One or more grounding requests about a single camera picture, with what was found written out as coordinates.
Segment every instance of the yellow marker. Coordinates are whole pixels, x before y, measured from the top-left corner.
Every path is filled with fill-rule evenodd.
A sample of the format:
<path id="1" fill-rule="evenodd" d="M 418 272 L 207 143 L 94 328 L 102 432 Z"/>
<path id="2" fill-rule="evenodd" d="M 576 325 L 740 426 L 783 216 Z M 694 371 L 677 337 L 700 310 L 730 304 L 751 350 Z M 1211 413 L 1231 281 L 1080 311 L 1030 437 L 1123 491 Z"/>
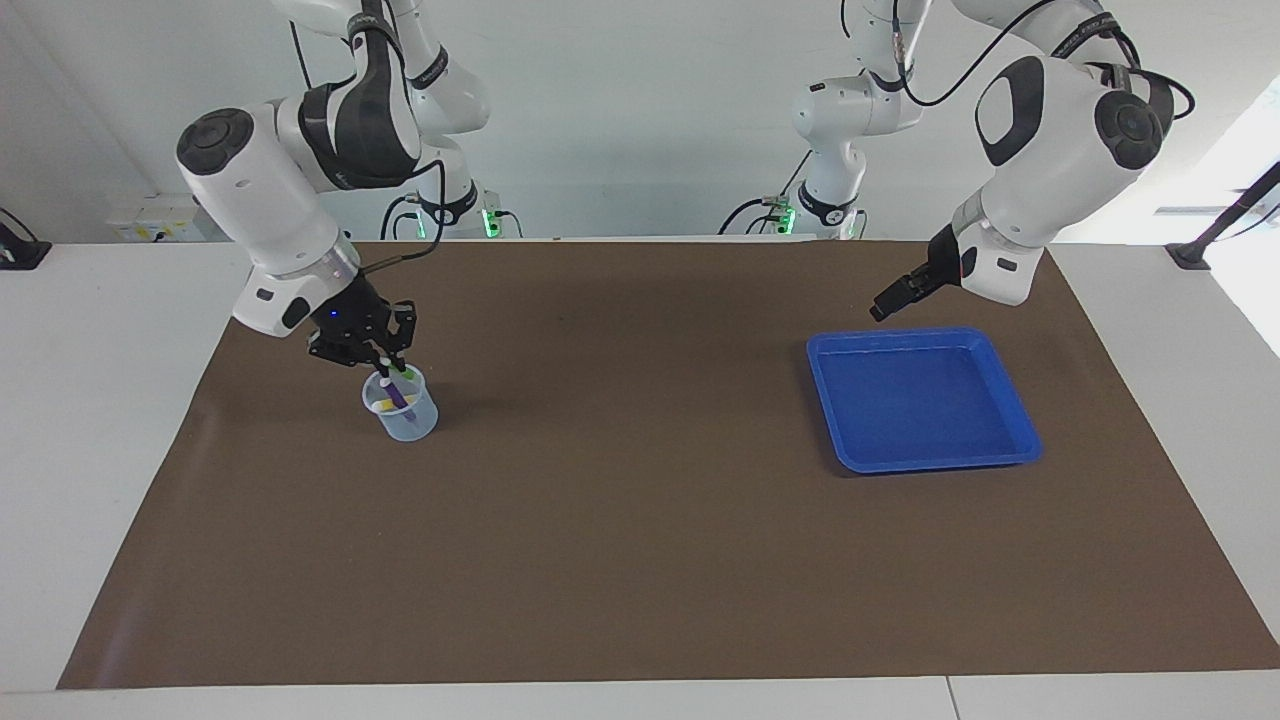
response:
<path id="1" fill-rule="evenodd" d="M 412 407 L 415 400 L 417 400 L 417 396 L 410 395 L 404 398 L 404 402 L 408 402 L 410 407 Z M 392 398 L 389 397 L 379 400 L 378 402 L 374 404 L 374 413 L 394 413 L 396 410 L 403 410 L 403 409 L 396 407 L 396 404 L 392 402 Z"/>

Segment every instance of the green light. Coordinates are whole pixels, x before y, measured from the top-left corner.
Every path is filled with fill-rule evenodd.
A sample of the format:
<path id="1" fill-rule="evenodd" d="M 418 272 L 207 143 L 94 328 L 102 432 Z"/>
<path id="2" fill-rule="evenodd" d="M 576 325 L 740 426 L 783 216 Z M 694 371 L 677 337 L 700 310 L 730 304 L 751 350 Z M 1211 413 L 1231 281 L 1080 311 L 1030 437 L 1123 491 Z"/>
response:
<path id="1" fill-rule="evenodd" d="M 778 220 L 778 234 L 791 234 L 791 229 L 796 227 L 796 211 L 795 208 L 787 208 L 787 214 Z"/>
<path id="2" fill-rule="evenodd" d="M 502 236 L 502 220 L 497 218 L 489 210 L 483 210 L 484 214 L 484 232 L 490 238 Z"/>

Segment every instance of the brown mat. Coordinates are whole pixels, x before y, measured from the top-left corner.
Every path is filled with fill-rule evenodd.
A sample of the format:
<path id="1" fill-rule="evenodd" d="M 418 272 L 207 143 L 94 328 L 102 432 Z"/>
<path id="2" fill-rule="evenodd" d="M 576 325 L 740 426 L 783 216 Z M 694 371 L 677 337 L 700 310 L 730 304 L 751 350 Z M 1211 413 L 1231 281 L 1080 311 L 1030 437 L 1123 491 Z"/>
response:
<path id="1" fill-rule="evenodd" d="M 445 246 L 378 278 L 422 310 L 412 446 L 229 325 L 59 687 L 1280 666 L 1051 260 L 888 323 L 987 332 L 1041 462 L 838 468 L 804 343 L 923 252 Z"/>

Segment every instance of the plastic tray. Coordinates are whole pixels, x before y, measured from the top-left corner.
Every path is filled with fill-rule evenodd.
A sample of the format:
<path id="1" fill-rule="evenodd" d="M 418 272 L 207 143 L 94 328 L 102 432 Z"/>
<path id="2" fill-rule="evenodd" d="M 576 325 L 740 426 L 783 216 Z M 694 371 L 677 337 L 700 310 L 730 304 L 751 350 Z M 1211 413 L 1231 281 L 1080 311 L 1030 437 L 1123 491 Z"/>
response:
<path id="1" fill-rule="evenodd" d="M 820 334 L 809 363 L 840 461 L 861 474 L 1021 465 L 1042 446 L 973 328 Z"/>

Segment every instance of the clear plastic cup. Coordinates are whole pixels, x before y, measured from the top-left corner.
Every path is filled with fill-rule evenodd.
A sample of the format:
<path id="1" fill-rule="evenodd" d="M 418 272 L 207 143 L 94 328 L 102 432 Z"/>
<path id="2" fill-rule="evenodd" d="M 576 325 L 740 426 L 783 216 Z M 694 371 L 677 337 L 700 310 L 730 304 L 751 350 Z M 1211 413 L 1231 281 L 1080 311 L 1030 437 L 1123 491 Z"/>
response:
<path id="1" fill-rule="evenodd" d="M 422 375 L 422 372 L 408 365 L 406 374 L 392 368 L 390 380 L 408 407 L 396 406 L 392 393 L 383 387 L 383 377 L 378 373 L 369 375 L 369 379 L 365 380 L 362 396 L 365 407 L 378 415 L 383 427 L 387 428 L 387 434 L 401 442 L 413 442 L 425 438 L 435 429 L 440 411 L 430 393 L 426 392 L 426 377 Z"/>

